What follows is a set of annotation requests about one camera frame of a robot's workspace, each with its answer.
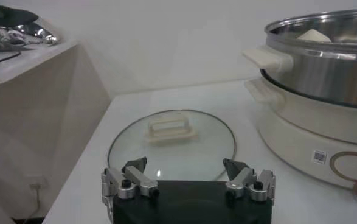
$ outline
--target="shelf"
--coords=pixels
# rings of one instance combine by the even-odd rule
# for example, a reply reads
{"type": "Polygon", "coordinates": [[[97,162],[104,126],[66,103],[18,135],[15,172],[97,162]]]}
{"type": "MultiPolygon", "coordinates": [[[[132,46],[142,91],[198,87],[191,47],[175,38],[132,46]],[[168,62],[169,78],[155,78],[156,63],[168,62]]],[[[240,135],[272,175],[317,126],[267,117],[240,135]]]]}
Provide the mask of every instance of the shelf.
{"type": "MultiPolygon", "coordinates": [[[[14,79],[43,62],[69,50],[75,45],[77,45],[77,42],[75,40],[71,40],[50,47],[38,45],[26,46],[28,48],[34,48],[34,50],[22,51],[21,55],[0,63],[0,84],[14,79]]],[[[6,58],[15,53],[16,52],[0,52],[0,59],[6,58]]]]}

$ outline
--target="label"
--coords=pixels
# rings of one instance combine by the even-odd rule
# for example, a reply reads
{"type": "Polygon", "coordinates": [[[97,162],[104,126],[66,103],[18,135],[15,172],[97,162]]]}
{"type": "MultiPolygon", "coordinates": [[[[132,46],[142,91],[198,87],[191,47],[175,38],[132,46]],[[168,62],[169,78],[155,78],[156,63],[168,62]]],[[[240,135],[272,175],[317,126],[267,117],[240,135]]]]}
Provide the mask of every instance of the label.
{"type": "Polygon", "coordinates": [[[327,152],[320,151],[320,150],[313,151],[312,161],[314,163],[324,165],[326,160],[327,160],[327,152]]]}

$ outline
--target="white table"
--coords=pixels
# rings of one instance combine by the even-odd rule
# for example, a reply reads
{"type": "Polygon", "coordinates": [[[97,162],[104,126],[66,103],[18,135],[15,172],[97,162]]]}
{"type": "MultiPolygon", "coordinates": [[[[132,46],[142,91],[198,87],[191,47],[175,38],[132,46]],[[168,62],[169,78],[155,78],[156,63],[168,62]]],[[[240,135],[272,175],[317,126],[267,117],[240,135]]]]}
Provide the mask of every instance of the white table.
{"type": "Polygon", "coordinates": [[[314,179],[284,163],[268,149],[255,127],[260,107],[243,81],[126,94],[116,97],[51,207],[45,224],[109,223],[101,201],[100,174],[116,135],[136,119],[162,110],[190,108],[225,121],[235,133],[237,161],[277,176],[273,223],[357,223],[350,191],[314,179]]]}

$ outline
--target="glass pot lid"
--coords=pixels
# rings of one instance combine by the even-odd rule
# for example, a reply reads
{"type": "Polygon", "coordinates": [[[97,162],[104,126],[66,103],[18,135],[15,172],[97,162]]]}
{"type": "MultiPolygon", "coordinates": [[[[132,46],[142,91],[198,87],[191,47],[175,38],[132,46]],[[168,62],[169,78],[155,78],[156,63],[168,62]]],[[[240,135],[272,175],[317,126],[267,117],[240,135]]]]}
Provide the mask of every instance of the glass pot lid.
{"type": "Polygon", "coordinates": [[[108,153],[108,167],[147,157],[144,174],[154,180],[217,180],[223,159],[233,159],[236,142],[219,118],[195,110],[161,111],[119,133],[108,153]]]}

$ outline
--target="wall socket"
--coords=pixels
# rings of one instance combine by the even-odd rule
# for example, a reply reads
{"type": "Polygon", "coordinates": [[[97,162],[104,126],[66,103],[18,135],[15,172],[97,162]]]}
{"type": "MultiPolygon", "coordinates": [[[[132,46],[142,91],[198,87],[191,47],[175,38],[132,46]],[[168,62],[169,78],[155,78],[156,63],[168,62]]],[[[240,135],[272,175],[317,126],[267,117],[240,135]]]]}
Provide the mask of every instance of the wall socket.
{"type": "Polygon", "coordinates": [[[34,184],[39,184],[40,189],[47,188],[47,180],[43,175],[27,175],[26,176],[27,184],[29,187],[32,187],[34,184]]]}

